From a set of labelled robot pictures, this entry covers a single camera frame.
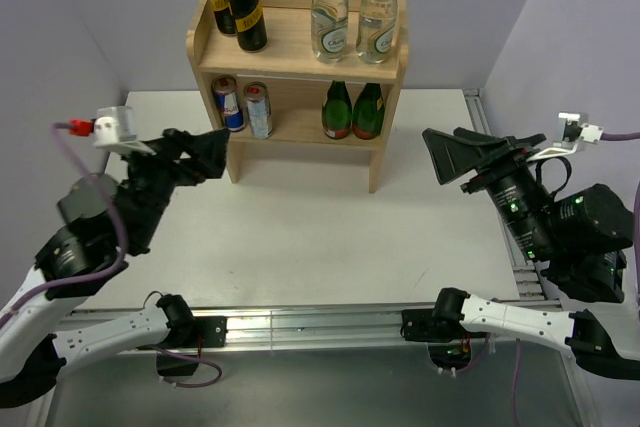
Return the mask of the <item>silver can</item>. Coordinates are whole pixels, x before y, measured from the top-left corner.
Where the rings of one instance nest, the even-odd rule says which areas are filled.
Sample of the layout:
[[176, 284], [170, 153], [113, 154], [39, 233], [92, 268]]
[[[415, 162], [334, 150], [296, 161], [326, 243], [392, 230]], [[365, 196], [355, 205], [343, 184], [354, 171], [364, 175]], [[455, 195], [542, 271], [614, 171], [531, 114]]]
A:
[[231, 132], [242, 131], [246, 127], [246, 122], [237, 97], [235, 78], [229, 75], [215, 78], [212, 83], [212, 92], [224, 126]]
[[244, 88], [244, 99], [250, 127], [256, 139], [267, 139], [273, 131], [268, 90], [261, 82], [252, 82]]

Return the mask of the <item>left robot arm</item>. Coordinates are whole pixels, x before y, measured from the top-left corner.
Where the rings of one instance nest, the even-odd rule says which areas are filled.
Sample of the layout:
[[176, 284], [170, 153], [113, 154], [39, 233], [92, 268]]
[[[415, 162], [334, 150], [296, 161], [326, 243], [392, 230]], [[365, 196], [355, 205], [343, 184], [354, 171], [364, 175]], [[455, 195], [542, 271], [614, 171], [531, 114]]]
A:
[[197, 135], [166, 129], [123, 155], [122, 181], [73, 160], [82, 176], [57, 204], [64, 225], [1, 311], [2, 408], [29, 404], [70, 373], [123, 351], [166, 353], [195, 340], [197, 321], [178, 294], [92, 327], [57, 326], [122, 273], [128, 258], [149, 252], [176, 188], [223, 176], [229, 138], [226, 129]]

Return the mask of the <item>clear bottle green cap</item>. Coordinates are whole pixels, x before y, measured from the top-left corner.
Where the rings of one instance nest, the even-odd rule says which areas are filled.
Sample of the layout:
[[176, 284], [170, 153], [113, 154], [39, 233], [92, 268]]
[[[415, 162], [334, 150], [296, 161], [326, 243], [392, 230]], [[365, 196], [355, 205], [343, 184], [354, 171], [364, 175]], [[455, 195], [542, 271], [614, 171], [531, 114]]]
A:
[[365, 63], [384, 62], [391, 51], [398, 15], [398, 0], [362, 0], [356, 51]]

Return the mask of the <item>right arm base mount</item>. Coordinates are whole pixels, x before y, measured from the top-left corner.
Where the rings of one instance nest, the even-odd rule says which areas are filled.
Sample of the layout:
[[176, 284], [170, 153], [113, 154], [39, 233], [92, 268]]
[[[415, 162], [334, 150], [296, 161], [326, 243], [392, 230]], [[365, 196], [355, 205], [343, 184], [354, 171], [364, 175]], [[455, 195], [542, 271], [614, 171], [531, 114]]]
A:
[[459, 323], [435, 317], [433, 308], [402, 310], [401, 319], [401, 337], [425, 343], [429, 361], [439, 374], [468, 370], [490, 350], [486, 333], [472, 333]]

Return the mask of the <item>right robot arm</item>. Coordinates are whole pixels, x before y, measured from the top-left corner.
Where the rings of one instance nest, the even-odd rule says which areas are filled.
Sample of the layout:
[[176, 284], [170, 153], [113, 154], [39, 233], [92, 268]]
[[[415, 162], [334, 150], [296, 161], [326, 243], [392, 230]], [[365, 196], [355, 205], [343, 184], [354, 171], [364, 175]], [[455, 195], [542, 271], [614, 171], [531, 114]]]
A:
[[509, 335], [571, 355], [582, 369], [619, 380], [639, 378], [639, 332], [624, 325], [622, 339], [605, 321], [624, 311], [625, 250], [634, 246], [638, 216], [608, 186], [596, 183], [564, 199], [548, 191], [542, 170], [557, 159], [570, 174], [567, 154], [540, 149], [545, 136], [493, 137], [464, 128], [422, 133], [436, 178], [451, 183], [474, 171], [461, 189], [486, 192], [522, 255], [542, 262], [542, 276], [569, 299], [574, 312], [533, 311], [499, 304], [454, 287], [442, 289], [431, 314], [436, 332]]

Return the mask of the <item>silver can front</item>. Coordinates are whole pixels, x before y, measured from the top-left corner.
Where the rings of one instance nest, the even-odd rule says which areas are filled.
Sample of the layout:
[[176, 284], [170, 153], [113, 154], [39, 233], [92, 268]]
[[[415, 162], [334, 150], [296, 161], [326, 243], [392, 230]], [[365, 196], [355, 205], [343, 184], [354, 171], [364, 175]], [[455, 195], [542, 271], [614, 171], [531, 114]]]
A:
[[237, 97], [235, 78], [229, 75], [215, 78], [212, 83], [212, 92], [224, 126], [231, 132], [242, 131], [246, 127], [246, 122]]

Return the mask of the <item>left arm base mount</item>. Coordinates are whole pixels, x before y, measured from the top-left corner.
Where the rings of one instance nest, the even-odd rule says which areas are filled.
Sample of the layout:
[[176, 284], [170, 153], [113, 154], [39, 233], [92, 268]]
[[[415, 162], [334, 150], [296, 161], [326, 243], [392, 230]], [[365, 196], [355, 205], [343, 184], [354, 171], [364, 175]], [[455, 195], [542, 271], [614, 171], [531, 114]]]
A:
[[[205, 349], [222, 348], [226, 343], [227, 318], [225, 316], [196, 317], [195, 327], [187, 340], [181, 345], [185, 349], [194, 349], [195, 356], [201, 357]], [[198, 369], [195, 361], [185, 361], [173, 356], [158, 353], [156, 371], [161, 379], [169, 378], [185, 382]]]

